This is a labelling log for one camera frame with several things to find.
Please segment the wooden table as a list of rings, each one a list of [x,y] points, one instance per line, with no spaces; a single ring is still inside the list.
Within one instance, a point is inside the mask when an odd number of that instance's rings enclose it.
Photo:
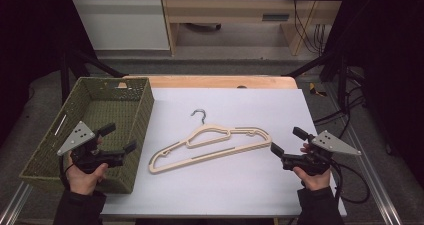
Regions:
[[[297,89],[292,77],[212,75],[129,75],[126,79],[148,78],[152,88],[253,88]]]

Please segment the black frame strut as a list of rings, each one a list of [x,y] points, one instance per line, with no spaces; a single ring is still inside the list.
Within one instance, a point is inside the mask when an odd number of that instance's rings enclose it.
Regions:
[[[318,65],[323,65],[323,69],[319,74],[319,78],[322,82],[331,82],[335,76],[338,76],[337,104],[343,112],[346,112],[346,81],[348,66],[347,60],[341,52],[326,52],[302,67],[289,72],[286,74],[286,77],[296,78]]]
[[[60,63],[62,103],[65,103],[71,92],[70,74],[73,74],[76,79],[80,77],[90,77],[90,72],[86,67],[87,64],[93,65],[114,78],[122,78],[125,76],[124,73],[107,66],[96,57],[89,56],[80,50],[69,50],[64,52],[61,56]]]

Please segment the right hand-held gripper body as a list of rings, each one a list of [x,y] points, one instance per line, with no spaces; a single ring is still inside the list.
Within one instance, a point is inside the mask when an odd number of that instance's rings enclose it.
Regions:
[[[327,130],[321,132],[310,141],[309,151],[303,155],[285,154],[281,157],[284,170],[300,167],[308,175],[323,174],[329,169],[334,153],[360,156],[361,152],[340,140]]]

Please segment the person's left hand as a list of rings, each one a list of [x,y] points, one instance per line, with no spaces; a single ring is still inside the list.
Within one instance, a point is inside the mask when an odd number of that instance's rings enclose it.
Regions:
[[[105,179],[107,163],[99,165],[94,172],[86,174],[72,164],[66,171],[70,191],[80,195],[92,195],[97,184]]]

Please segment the light wooden desk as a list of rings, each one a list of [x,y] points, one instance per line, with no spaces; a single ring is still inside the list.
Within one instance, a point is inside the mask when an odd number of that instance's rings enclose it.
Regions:
[[[333,24],[339,1],[293,0],[164,0],[171,24],[277,23],[292,55],[307,41],[306,31],[316,24]]]

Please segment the white table mat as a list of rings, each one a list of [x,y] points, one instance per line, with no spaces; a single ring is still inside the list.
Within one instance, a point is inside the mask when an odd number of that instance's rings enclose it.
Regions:
[[[282,217],[300,212],[301,183],[260,148],[152,174],[150,158],[202,124],[258,127],[289,154],[302,141],[296,127],[315,127],[299,89],[156,88],[134,191],[112,194],[104,214],[122,217]]]

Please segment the yellow black tool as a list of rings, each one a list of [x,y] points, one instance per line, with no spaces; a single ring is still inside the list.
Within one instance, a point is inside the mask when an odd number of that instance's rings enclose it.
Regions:
[[[309,83],[309,91],[310,91],[310,94],[313,94],[313,95],[317,95],[321,97],[327,96],[326,92],[317,91],[314,83]]]

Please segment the person's right hand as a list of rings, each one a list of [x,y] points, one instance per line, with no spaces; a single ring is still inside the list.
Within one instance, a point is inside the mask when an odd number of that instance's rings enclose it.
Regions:
[[[311,191],[324,189],[330,185],[330,170],[326,170],[323,174],[318,174],[314,176],[308,175],[300,167],[294,167],[293,172],[301,179],[301,181],[305,184],[305,187]]]

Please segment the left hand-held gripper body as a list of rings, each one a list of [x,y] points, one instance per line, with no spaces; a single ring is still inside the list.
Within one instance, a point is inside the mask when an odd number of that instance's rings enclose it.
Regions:
[[[91,130],[83,121],[79,121],[70,135],[57,151],[58,156],[70,152],[72,163],[86,174],[90,174],[102,163],[109,168],[122,166],[126,152],[121,150],[105,151],[99,148],[97,130]]]

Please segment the green woven basket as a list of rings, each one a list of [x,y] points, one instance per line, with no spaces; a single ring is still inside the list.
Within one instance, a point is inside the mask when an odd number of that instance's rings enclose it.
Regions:
[[[152,89],[146,78],[79,78],[21,171],[20,178],[45,191],[62,191],[57,151],[73,128],[80,121],[92,130],[113,123],[116,130],[102,139],[100,148],[113,151],[131,142],[136,142],[137,147],[125,156],[121,166],[107,170],[106,179],[97,189],[103,193],[130,194],[134,188],[153,105]]]

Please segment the white cabinet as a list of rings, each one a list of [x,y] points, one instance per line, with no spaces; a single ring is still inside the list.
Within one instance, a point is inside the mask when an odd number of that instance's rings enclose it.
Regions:
[[[161,0],[73,0],[96,51],[168,50]]]

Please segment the aluminium rail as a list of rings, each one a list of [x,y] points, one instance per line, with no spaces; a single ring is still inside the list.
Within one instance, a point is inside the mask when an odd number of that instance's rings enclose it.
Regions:
[[[332,102],[336,110],[343,112],[337,104],[337,87],[333,83],[325,83],[324,88],[329,95],[330,101]],[[359,94],[359,87],[346,91],[346,114],[342,116],[341,122],[343,124],[343,130],[340,139],[345,140],[355,149],[361,152],[361,155],[356,158],[360,171],[368,184],[370,193],[373,200],[381,214],[386,225],[403,225],[403,222],[395,208],[383,182],[378,174],[377,170],[371,161],[371,157],[365,150],[363,144],[360,141],[358,133],[355,131],[352,124],[352,109],[356,104],[364,102],[365,99]]]
[[[0,225],[14,225],[19,217],[33,187],[25,182],[21,182],[12,199],[0,214]]]

